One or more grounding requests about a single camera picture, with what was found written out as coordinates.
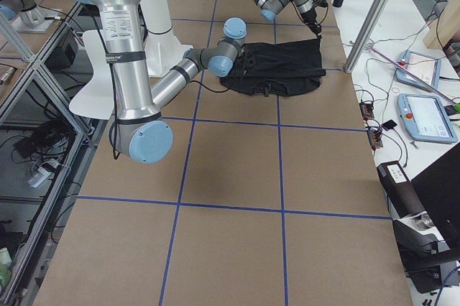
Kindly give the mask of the far blue teach pendant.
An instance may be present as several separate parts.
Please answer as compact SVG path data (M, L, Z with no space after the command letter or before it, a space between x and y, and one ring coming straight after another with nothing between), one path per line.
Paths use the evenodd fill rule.
M432 87L438 87L441 72L441 61L439 59L420 52L408 50L401 55L398 64ZM424 85L407 73L404 73L400 68L395 71L395 77L400 83L425 89Z

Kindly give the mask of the aluminium frame post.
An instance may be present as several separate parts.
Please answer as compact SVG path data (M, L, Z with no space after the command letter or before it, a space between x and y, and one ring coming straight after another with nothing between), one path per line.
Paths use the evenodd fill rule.
M372 2L364 23L356 37L351 52L346 59L346 63L344 65L345 73L351 73L356 66L358 59L364 51L364 47L367 44L387 2L388 0L374 0Z

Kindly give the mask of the white plastic chair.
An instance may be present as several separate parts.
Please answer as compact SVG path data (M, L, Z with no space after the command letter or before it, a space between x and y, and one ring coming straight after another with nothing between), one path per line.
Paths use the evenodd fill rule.
M106 53L95 29L83 33L83 42L93 75L70 101L69 109L78 116L108 120L114 110L114 93Z

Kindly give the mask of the blue teach pendant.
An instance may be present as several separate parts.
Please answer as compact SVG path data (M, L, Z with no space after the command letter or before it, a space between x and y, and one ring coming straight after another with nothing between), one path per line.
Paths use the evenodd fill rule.
M397 109L411 139L441 144L457 143L458 138L437 96L402 93Z
M408 50L401 55L398 64L432 87L438 87L441 72L441 61L439 59L420 52ZM395 77L400 83L425 89L424 85L407 73L404 73L400 68L395 71Z

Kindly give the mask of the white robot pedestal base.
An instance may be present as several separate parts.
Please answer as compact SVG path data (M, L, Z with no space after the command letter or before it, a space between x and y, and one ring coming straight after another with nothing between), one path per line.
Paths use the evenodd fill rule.
M145 53L148 74L161 78L183 59L185 51L192 46L182 44L175 36L167 0L141 0L140 6L147 29Z

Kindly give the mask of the black box with label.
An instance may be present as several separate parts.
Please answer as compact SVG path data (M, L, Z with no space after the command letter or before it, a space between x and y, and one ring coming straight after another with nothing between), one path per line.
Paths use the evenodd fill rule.
M392 218L426 213L411 181L398 161L379 164L377 174L387 195L387 207Z

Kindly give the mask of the near blue teach pendant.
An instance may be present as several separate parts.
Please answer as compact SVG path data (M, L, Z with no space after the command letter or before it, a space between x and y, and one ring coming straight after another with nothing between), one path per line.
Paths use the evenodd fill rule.
M441 144L457 143L458 138L437 96L402 93L397 109L411 139Z

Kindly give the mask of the black graphic t-shirt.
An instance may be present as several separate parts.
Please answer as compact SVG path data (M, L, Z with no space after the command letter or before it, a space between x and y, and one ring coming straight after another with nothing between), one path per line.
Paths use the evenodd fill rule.
M280 44L257 42L258 77L232 77L230 73L220 79L222 86L249 96L299 96L321 86L326 75L322 67L321 41L299 40Z

